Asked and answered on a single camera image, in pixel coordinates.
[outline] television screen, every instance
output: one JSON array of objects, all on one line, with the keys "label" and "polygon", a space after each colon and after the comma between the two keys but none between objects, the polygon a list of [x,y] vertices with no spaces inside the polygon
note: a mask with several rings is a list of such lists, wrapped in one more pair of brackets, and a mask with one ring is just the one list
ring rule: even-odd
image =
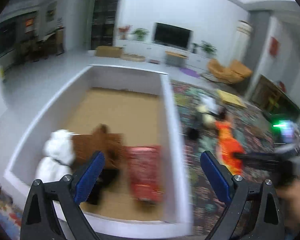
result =
[{"label": "television screen", "polygon": [[187,49],[190,38],[190,30],[180,27],[157,23],[154,42],[166,46]]}]

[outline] wall picture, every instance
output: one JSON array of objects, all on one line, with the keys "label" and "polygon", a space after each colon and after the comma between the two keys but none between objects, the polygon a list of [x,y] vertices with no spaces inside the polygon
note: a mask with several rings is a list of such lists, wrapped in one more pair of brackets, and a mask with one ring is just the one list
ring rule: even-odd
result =
[{"label": "wall picture", "polygon": [[47,22],[51,22],[54,20],[54,16],[56,14],[56,9],[57,9],[57,1],[52,2],[48,5],[47,12],[46,12],[46,21]]}]

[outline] red snack bag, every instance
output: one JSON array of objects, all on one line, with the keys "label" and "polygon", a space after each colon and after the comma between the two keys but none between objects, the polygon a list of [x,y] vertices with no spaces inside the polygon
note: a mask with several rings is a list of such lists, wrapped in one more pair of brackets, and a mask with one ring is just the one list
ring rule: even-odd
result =
[{"label": "red snack bag", "polygon": [[160,147],[127,147],[126,152],[132,194],[143,201],[161,201]]}]

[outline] cardboard box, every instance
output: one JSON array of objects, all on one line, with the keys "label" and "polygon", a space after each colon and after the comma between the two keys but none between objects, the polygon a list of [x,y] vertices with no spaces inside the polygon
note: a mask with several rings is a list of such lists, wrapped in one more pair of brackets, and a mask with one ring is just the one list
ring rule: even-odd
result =
[{"label": "cardboard box", "polygon": [[96,48],[96,57],[115,57],[120,58],[123,53],[121,47],[98,46]]},{"label": "cardboard box", "polygon": [[[161,145],[164,178],[161,220],[122,220],[84,212],[91,227],[99,233],[128,238],[171,238],[191,234],[193,213],[184,142],[170,79],[161,72],[91,65],[69,80],[34,118],[12,155],[4,177],[14,187],[14,198],[18,203],[26,202],[43,156],[44,143],[51,132],[68,120],[90,88],[127,90],[159,97],[157,138]],[[54,202],[54,206],[58,218],[65,220],[60,204]]]}]

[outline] orange toy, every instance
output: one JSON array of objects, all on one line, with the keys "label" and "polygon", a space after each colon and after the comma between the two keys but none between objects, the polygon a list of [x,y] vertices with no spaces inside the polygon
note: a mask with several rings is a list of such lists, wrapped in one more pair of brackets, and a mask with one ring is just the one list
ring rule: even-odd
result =
[{"label": "orange toy", "polygon": [[233,157],[233,153],[245,153],[241,144],[232,136],[230,121],[216,121],[219,130],[217,156],[220,164],[225,165],[228,170],[235,174],[242,173],[242,162]]}]

